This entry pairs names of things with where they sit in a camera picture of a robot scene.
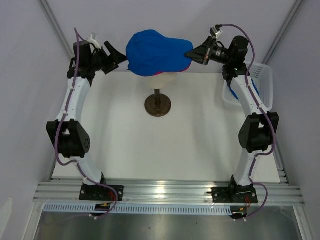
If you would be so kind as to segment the blue baseball cap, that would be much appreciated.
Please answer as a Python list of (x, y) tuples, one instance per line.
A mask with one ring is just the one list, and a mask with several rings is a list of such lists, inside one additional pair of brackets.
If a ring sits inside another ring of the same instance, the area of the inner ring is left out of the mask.
[(184, 56), (191, 50), (193, 44), (189, 40), (165, 37), (153, 29), (144, 30), (134, 34), (126, 46), (127, 69), (141, 77), (180, 71), (192, 63)]
[[(255, 91), (257, 92), (257, 94), (258, 94), (258, 96), (259, 96), (260, 93), (259, 93), (259, 90), (258, 90), (258, 88), (257, 88), (257, 86), (256, 86), (253, 78), (251, 79), (251, 83), (252, 83)], [(238, 98), (237, 94), (232, 90), (232, 88), (229, 86), (228, 89), (229, 89), (229, 91), (231, 92), (231, 94), (235, 97), (235, 99), (238, 100), (239, 98)]]

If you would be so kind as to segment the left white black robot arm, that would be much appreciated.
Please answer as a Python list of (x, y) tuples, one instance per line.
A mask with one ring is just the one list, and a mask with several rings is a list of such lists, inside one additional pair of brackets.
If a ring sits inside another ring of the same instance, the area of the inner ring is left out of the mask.
[(59, 165), (75, 165), (85, 185), (93, 185), (90, 194), (96, 200), (107, 197), (108, 187), (102, 184), (103, 173), (94, 164), (89, 151), (91, 139), (81, 124), (87, 95), (96, 73), (109, 74), (127, 60), (109, 41), (100, 46), (95, 40), (82, 40), (73, 45), (74, 58), (67, 72), (67, 91), (56, 119), (46, 124), (55, 158)]

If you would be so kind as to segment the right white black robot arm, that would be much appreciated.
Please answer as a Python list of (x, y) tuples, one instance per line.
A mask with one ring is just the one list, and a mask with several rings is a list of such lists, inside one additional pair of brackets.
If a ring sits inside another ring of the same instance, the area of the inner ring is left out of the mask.
[(223, 65), (222, 77), (236, 94), (245, 114), (245, 121), (238, 133), (242, 148), (235, 173), (227, 187), (212, 187), (209, 194), (214, 203), (257, 203), (253, 173), (258, 157), (271, 154), (276, 143), (279, 115), (270, 112), (260, 99), (245, 64), (250, 41), (236, 36), (229, 48), (225, 48), (212, 36), (200, 46), (185, 53), (192, 61), (207, 65), (215, 61)]

